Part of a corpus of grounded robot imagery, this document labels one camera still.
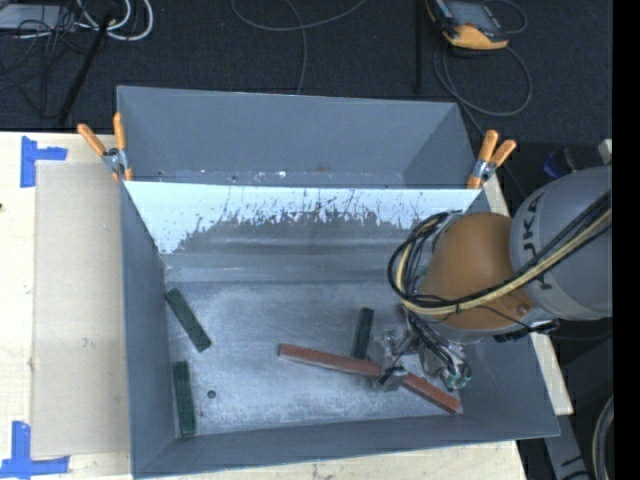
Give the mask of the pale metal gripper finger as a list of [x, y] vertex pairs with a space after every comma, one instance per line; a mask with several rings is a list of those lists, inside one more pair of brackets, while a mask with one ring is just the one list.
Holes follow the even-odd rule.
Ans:
[[379, 377], [373, 380], [373, 388], [382, 392], [396, 391], [403, 386], [407, 371], [403, 366], [383, 369]]
[[385, 330], [370, 341], [370, 360], [374, 363], [397, 363], [399, 340], [394, 330]]

